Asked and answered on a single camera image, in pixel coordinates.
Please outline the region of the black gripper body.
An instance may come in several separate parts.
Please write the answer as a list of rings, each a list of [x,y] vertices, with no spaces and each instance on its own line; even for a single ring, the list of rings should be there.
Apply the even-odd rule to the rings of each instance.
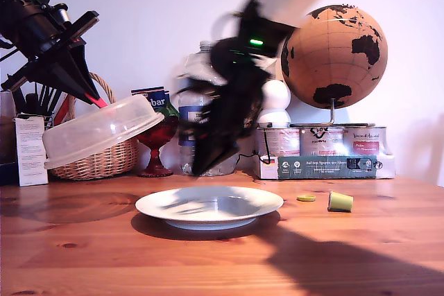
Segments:
[[[203,107],[203,120],[194,125],[194,138],[211,135],[238,140],[249,137],[263,101],[262,81],[213,85],[194,81],[194,92],[206,93],[210,102]]]
[[[26,79],[28,64],[36,60],[58,59],[71,53],[81,35],[99,20],[95,11],[87,11],[74,23],[59,24],[48,10],[41,8],[1,11],[1,34],[25,55],[28,63],[1,84],[4,90],[17,90]]]

